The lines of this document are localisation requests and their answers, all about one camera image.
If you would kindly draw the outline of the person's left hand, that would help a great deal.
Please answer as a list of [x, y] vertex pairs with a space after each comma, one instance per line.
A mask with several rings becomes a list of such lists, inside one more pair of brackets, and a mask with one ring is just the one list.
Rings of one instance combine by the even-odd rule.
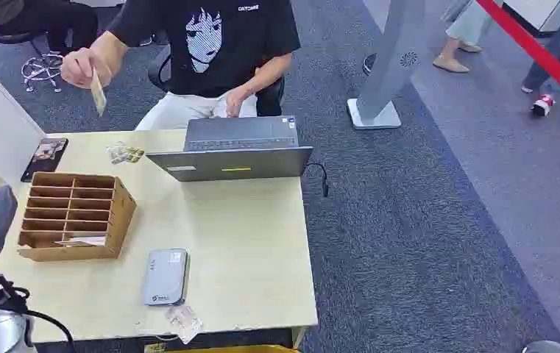
[[228, 118], [256, 116], [256, 96], [249, 88], [239, 86], [226, 95], [226, 115]]

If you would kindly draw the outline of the person's right hand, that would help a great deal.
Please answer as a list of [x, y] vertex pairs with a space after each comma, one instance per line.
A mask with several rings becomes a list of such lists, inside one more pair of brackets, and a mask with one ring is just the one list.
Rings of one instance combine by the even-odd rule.
[[114, 77], [107, 59], [94, 48], [81, 48], [67, 54], [60, 73], [67, 83], [83, 89], [89, 89], [94, 79], [108, 86]]

